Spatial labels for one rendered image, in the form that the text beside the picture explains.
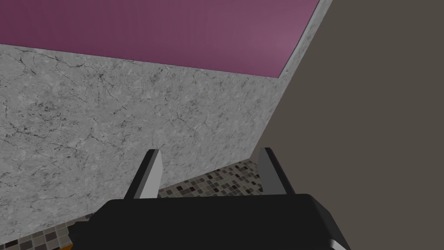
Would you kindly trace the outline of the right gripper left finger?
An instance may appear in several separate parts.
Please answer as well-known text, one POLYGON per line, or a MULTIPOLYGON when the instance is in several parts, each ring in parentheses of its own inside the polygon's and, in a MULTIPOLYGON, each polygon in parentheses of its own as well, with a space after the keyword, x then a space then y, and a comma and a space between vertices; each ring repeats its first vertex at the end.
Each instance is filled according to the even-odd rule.
POLYGON ((163 174, 161 151, 150 149, 145 154, 124 199, 156 198, 163 174))

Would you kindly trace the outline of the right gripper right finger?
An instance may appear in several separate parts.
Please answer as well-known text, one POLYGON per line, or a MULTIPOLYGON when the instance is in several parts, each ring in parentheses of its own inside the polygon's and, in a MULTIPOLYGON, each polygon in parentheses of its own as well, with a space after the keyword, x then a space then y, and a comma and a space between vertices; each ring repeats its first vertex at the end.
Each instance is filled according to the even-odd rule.
POLYGON ((259 150, 257 167, 264 195, 295 194, 271 148, 259 150))

